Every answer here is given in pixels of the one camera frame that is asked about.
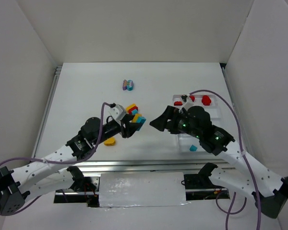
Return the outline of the yellow and teal lego stack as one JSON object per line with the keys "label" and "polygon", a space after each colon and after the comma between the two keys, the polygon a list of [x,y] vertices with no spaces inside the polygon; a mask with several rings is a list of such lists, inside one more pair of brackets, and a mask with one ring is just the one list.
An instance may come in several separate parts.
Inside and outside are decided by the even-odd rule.
{"label": "yellow and teal lego stack", "polygon": [[138,124],[144,124],[146,121],[146,118],[143,117],[141,114],[135,114],[132,123],[138,123]]}

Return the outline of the red flower lego piece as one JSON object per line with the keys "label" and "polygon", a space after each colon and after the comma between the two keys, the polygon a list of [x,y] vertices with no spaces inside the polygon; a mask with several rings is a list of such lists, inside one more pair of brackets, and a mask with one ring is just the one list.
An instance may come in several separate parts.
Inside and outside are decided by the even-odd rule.
{"label": "red flower lego piece", "polygon": [[211,98],[210,98],[208,95],[204,95],[204,96],[202,97],[202,104],[203,104],[204,106],[210,106],[211,103],[212,103],[212,100],[211,100]]}

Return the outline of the small teal lego brick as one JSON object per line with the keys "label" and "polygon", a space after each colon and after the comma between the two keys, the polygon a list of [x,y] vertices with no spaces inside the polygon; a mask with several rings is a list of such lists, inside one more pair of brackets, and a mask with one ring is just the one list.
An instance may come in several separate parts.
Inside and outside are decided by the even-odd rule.
{"label": "small teal lego brick", "polygon": [[197,151],[197,147],[194,146],[194,145],[191,145],[190,148],[189,148],[189,151],[195,152],[195,151]]}

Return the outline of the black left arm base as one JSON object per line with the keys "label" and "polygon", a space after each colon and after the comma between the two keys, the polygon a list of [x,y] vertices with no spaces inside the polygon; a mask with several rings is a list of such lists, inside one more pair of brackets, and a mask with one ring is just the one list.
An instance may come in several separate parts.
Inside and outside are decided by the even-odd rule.
{"label": "black left arm base", "polygon": [[76,166],[67,168],[72,176],[72,184],[68,188],[56,190],[55,204],[83,203],[87,207],[99,207],[100,177],[84,176]]}

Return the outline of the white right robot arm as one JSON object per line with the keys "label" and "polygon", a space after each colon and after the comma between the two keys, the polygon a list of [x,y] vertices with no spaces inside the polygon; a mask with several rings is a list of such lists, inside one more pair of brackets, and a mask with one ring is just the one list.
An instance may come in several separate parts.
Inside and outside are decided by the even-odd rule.
{"label": "white right robot arm", "polygon": [[247,152],[226,130],[212,124],[210,114],[200,106],[181,112],[168,106],[150,126],[171,134],[187,134],[199,140],[200,146],[238,171],[231,175],[216,164],[207,163],[199,176],[204,184],[225,187],[253,199],[261,213],[275,219],[288,199],[288,177],[266,168]]}

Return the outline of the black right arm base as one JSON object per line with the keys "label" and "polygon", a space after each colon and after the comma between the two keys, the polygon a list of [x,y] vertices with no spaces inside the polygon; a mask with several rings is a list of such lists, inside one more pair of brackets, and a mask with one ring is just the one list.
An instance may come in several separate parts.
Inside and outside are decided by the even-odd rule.
{"label": "black right arm base", "polygon": [[185,188],[187,201],[215,200],[217,197],[229,199],[228,189],[213,185],[202,174],[184,174],[184,178],[180,183]]}

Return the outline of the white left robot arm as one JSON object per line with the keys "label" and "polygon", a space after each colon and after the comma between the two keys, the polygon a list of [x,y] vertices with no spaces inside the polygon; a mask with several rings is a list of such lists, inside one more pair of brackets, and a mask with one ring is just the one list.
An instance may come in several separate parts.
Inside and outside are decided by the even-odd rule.
{"label": "white left robot arm", "polygon": [[11,170],[0,163],[0,215],[15,215],[28,207],[27,201],[34,202],[55,190],[95,191],[96,186],[76,164],[88,160],[100,143],[117,134],[130,138],[143,126],[127,113],[111,118],[106,123],[101,118],[89,118],[75,137],[43,159],[31,159],[29,164]]}

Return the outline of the yellow red teal lego stack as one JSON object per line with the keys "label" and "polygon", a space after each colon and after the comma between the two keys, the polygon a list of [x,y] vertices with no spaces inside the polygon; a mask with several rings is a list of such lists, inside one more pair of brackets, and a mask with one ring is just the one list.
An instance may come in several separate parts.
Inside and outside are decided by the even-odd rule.
{"label": "yellow red teal lego stack", "polygon": [[131,104],[126,108],[126,112],[128,114],[134,115],[136,113],[138,113],[139,109],[138,106],[136,104]]}

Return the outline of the white sorting tray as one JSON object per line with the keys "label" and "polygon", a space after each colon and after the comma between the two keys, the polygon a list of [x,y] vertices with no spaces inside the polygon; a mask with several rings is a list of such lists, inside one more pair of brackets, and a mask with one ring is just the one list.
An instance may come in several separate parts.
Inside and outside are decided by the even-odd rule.
{"label": "white sorting tray", "polygon": [[215,96],[174,95],[173,105],[183,121],[176,132],[182,154],[207,152],[216,155],[233,140],[233,136],[220,127],[222,115]]}

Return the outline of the yellow round lego piece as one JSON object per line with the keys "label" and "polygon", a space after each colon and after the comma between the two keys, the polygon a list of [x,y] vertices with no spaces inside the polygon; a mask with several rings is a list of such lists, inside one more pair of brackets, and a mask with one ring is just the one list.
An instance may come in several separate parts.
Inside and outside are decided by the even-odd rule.
{"label": "yellow round lego piece", "polygon": [[116,139],[114,137],[108,138],[104,141],[105,146],[115,146],[116,145]]}

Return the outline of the pastel flower lego stack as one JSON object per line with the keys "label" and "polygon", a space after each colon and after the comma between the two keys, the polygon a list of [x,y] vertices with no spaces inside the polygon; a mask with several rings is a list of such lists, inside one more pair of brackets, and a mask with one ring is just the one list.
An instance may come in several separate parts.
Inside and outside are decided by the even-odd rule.
{"label": "pastel flower lego stack", "polygon": [[132,91],[134,88],[133,80],[124,80],[122,83],[122,90],[123,91]]}

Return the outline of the aluminium table frame rails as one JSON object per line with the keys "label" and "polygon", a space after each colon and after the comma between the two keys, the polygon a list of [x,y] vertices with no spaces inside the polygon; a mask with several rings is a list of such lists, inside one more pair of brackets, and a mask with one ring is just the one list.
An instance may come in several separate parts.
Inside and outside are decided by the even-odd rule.
{"label": "aluminium table frame rails", "polygon": [[[123,91],[124,80],[133,80],[132,91]],[[101,144],[80,169],[87,175],[97,172],[198,170],[205,163],[231,169],[225,161],[209,153],[182,154],[177,136],[159,132],[148,122],[158,117],[173,96],[211,90],[217,98],[224,128],[238,135],[223,70],[218,63],[65,63],[56,69],[33,156],[41,159],[74,137],[85,121],[100,116],[103,102],[123,106],[136,104],[147,122],[131,138],[116,136],[116,145]]]}

